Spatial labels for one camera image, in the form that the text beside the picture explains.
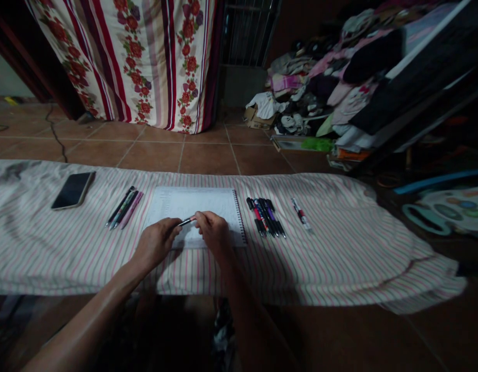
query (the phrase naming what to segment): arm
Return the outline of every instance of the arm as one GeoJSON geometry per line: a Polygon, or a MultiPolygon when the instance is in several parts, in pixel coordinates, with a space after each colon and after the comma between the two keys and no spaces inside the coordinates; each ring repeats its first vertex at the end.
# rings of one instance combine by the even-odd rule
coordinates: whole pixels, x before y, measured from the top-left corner
{"type": "Polygon", "coordinates": [[[254,296],[235,258],[227,222],[212,212],[196,212],[196,219],[196,227],[225,280],[243,370],[300,370],[287,342],[254,296]]]}
{"type": "Polygon", "coordinates": [[[96,296],[25,367],[25,371],[85,370],[137,285],[160,264],[182,227],[180,219],[163,219],[141,234],[134,256],[96,296]]]}

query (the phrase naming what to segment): cardboard box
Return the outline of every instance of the cardboard box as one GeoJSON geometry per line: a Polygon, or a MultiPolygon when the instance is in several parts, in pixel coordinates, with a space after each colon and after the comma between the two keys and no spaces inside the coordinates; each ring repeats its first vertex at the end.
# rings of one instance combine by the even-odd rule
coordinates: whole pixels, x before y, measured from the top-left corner
{"type": "Polygon", "coordinates": [[[248,120],[246,125],[254,129],[270,129],[274,124],[275,118],[277,117],[277,113],[275,113],[270,119],[265,120],[260,119],[258,116],[256,116],[257,111],[257,105],[254,105],[253,107],[248,107],[246,111],[244,111],[244,117],[248,120]]]}

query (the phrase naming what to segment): hand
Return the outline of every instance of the hand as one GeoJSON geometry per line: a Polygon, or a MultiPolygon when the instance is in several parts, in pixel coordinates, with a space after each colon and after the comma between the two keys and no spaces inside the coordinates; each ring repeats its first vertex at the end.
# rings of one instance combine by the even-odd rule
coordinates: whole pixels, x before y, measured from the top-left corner
{"type": "Polygon", "coordinates": [[[157,267],[167,257],[174,239],[181,232],[182,227],[177,226],[181,222],[181,219],[165,218],[145,228],[131,261],[147,272],[157,267]]]}
{"type": "Polygon", "coordinates": [[[215,258],[231,253],[229,224],[213,212],[196,212],[196,228],[215,258]]]}

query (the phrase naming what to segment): pink pen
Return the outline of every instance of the pink pen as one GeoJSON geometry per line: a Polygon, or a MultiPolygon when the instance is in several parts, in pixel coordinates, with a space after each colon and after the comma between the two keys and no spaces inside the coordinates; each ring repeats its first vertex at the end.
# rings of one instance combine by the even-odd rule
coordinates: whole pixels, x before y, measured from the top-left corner
{"type": "Polygon", "coordinates": [[[121,223],[121,230],[124,229],[124,227],[127,225],[127,223],[129,222],[129,220],[131,219],[131,216],[132,216],[132,213],[134,212],[134,209],[136,209],[137,205],[139,204],[139,201],[141,200],[142,196],[144,194],[142,192],[139,192],[136,196],[136,200],[134,200],[134,202],[132,203],[131,205],[131,208],[130,210],[125,214],[125,217],[124,219],[122,220],[122,223],[121,223]]]}

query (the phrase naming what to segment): smartphone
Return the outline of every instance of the smartphone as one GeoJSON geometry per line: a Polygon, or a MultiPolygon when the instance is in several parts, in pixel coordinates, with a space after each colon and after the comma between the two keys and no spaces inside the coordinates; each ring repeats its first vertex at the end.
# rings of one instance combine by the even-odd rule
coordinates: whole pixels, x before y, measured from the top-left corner
{"type": "Polygon", "coordinates": [[[96,172],[70,175],[53,202],[52,209],[59,210],[80,206],[95,175],[96,172]]]}

